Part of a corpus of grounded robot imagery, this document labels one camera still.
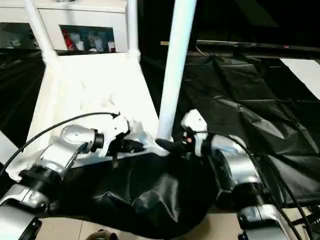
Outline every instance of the glass cabinet door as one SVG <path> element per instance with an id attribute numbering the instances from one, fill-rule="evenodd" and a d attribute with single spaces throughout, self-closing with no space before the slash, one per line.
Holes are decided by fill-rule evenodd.
<path id="1" fill-rule="evenodd" d="M 59 25 L 69 51 L 115 53 L 112 27 Z"/>
<path id="2" fill-rule="evenodd" d="M 29 23 L 0 22 L 0 48 L 39 49 Z"/>

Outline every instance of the black tarp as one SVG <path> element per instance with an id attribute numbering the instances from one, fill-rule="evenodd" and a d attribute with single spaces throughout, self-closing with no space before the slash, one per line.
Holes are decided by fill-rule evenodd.
<path id="1" fill-rule="evenodd" d="M 143 72 L 159 112 L 164 64 L 145 57 Z M 320 101 L 280 59 L 189 56 L 174 130 L 198 109 L 210 131 L 242 138 L 255 153 L 276 198 L 294 207 L 272 161 L 302 205 L 320 204 Z"/>
<path id="2" fill-rule="evenodd" d="M 159 112 L 164 65 L 147 58 L 141 65 Z M 193 108 L 209 130 L 245 141 L 284 207 L 293 206 L 292 201 L 267 161 L 277 165 L 300 203 L 319 204 L 319 101 L 278 59 L 188 58 L 175 133 L 181 130 L 183 115 Z M 12 184 L 8 176 L 1 180 L 1 189 Z M 205 161 L 146 154 L 121 159 L 115 169 L 111 162 L 72 169 L 44 217 L 82 219 L 170 239 L 195 227 L 215 204 L 216 194 Z"/>
<path id="3" fill-rule="evenodd" d="M 0 49 L 0 131 L 17 147 L 27 140 L 44 71 L 39 50 Z"/>

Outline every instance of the white plastic part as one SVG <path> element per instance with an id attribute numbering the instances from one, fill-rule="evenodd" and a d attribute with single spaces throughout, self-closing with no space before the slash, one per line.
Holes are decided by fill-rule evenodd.
<path id="1" fill-rule="evenodd" d="M 40 13 L 35 7 L 33 0 L 24 0 L 25 9 L 30 18 L 30 25 L 33 34 L 41 49 L 42 59 L 47 64 L 56 60 L 57 54 L 53 50 L 51 42 L 46 32 L 46 28 L 41 20 Z"/>
<path id="2" fill-rule="evenodd" d="M 137 0 L 127 2 L 128 52 L 140 62 L 138 40 L 138 3 Z"/>
<path id="3" fill-rule="evenodd" d="M 157 138 L 171 139 L 197 0 L 175 0 Z"/>
<path id="4" fill-rule="evenodd" d="M 201 153 L 202 143 L 208 136 L 208 134 L 206 133 L 208 129 L 208 125 L 205 119 L 201 116 L 200 112 L 197 109 L 193 109 L 190 112 L 188 112 L 186 115 L 184 115 L 181 121 L 181 126 L 186 131 L 188 129 L 191 129 L 195 132 L 201 132 L 201 133 L 196 133 L 194 135 L 194 138 L 195 138 L 194 153 L 196 156 L 202 157 L 202 153 Z"/>

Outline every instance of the bottle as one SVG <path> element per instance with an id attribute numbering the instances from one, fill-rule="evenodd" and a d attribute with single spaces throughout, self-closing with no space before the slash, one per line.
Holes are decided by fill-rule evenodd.
<path id="1" fill-rule="evenodd" d="M 66 30 L 62 30 L 62 34 L 63 34 L 66 48 L 68 49 L 68 51 L 76 50 L 74 43 L 72 42 L 72 40 L 70 39 L 70 37 L 68 35 L 68 32 Z"/>

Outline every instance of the white table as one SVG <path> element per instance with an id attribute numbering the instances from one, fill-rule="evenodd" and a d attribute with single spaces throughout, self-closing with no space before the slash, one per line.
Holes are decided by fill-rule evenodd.
<path id="1" fill-rule="evenodd" d="M 129 120 L 132 132 L 142 130 L 142 126 L 152 137 L 156 136 L 158 116 L 136 58 L 127 53 L 112 53 L 60 56 L 58 59 L 59 66 L 46 66 L 28 140 L 74 116 L 112 111 L 119 111 Z M 103 131 L 107 121 L 108 117 L 96 115 L 72 123 Z M 59 136 L 62 128 L 58 127 L 34 141 L 25 149 L 23 158 L 47 147 L 54 137 Z M 17 158 L 7 172 L 12 173 L 12 178 L 19 179 L 17 173 L 30 164 L 32 161 Z"/>

